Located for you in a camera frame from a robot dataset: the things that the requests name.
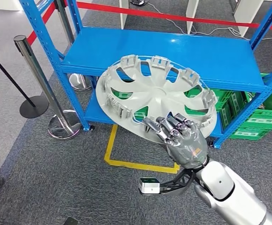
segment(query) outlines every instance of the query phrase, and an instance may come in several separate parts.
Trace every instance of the shelf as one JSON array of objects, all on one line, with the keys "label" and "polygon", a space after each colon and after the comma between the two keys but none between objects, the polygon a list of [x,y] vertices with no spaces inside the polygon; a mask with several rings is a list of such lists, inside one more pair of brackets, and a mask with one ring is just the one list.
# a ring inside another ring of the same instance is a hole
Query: shelf
[{"label": "shelf", "polygon": [[[115,124],[113,120],[106,115],[98,104],[97,100],[97,95],[95,91],[93,91],[88,105],[85,113],[85,119],[88,121],[92,122],[100,122],[100,123],[109,123],[109,124]],[[221,137],[221,122],[219,113],[218,113],[218,121],[217,124],[213,130],[213,132],[210,135],[212,137]]]},{"label": "shelf", "polygon": [[199,73],[211,88],[252,92],[266,88],[249,41],[225,37],[84,27],[61,69],[100,76],[130,54],[166,57]]}]

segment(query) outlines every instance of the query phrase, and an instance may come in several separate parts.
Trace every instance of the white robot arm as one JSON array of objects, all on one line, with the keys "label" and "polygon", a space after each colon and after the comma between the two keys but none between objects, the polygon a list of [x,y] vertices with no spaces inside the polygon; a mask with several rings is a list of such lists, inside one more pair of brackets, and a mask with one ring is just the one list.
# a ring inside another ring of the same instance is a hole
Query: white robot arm
[{"label": "white robot arm", "polygon": [[[199,127],[177,114],[144,122],[164,141],[168,153],[184,167],[175,179],[164,184],[155,178],[141,178],[141,194],[181,195],[191,182],[196,193],[231,225],[272,225],[272,214],[255,195],[254,189],[230,167],[210,159],[208,145]],[[185,183],[184,177],[189,178]]]}]

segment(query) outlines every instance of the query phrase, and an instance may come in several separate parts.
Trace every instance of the red rope barrier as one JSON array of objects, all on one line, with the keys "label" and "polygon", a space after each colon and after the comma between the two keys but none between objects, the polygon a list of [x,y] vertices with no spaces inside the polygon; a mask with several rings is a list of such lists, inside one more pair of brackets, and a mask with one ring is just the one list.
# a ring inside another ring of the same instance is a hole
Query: red rope barrier
[{"label": "red rope barrier", "polygon": [[[51,14],[56,9],[56,7],[54,6],[54,2],[51,3],[46,12],[45,12],[45,14],[43,14],[42,20],[43,22],[45,22],[45,24],[46,22],[48,22],[48,20],[51,16]],[[35,33],[35,31],[33,31],[30,35],[29,35],[29,37],[27,39],[27,42],[30,45],[32,45],[36,38],[36,35]]]},{"label": "red rope barrier", "polygon": [[211,23],[211,24],[219,24],[219,25],[228,25],[228,26],[240,26],[240,27],[252,27],[258,28],[258,23],[245,23],[245,22],[231,22],[224,20],[212,20],[212,19],[199,19],[199,18],[190,18],[181,15],[171,15],[171,14],[160,14],[150,11],[131,9],[131,8],[120,8],[114,6],[107,6],[86,2],[77,2],[79,8],[91,9],[97,11],[104,11],[110,13],[124,13],[128,15],[138,15],[138,16],[148,16],[160,19],[170,19],[170,20],[178,20],[178,21],[190,21],[197,23]]}]

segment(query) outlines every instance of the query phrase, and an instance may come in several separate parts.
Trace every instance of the yellow floor tape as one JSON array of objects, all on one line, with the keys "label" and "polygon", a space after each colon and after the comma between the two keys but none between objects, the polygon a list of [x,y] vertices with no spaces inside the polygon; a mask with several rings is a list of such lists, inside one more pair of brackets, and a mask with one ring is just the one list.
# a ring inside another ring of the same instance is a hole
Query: yellow floor tape
[{"label": "yellow floor tape", "polygon": [[107,163],[114,166],[124,166],[131,169],[138,169],[138,170],[150,170],[162,173],[178,173],[180,170],[180,166],[175,163],[174,167],[165,167],[159,165],[147,165],[147,164],[140,164],[140,163],[131,163],[131,162],[125,162],[119,160],[110,159],[111,155],[112,148],[114,144],[115,136],[116,135],[118,125],[113,125],[110,136],[107,149],[106,150],[105,157],[104,158]]}]

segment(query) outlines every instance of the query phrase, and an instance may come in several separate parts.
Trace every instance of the chrome stanchion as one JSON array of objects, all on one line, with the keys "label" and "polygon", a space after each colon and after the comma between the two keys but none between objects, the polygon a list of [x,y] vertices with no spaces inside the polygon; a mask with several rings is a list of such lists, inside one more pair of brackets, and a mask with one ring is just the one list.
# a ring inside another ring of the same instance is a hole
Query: chrome stanchion
[{"label": "chrome stanchion", "polygon": [[[68,43],[72,45],[74,42],[74,37],[70,28],[70,24],[68,21],[67,12],[65,11],[66,5],[64,4],[64,1],[55,0],[55,5]],[[69,80],[71,86],[75,90],[85,91],[91,89],[91,82],[82,74],[71,74]]]},{"label": "chrome stanchion", "polygon": [[82,129],[82,125],[76,113],[73,110],[62,111],[31,46],[27,41],[26,36],[18,35],[14,37],[14,41],[56,114],[49,122],[48,132],[52,137],[63,140],[70,139],[78,134]]}]

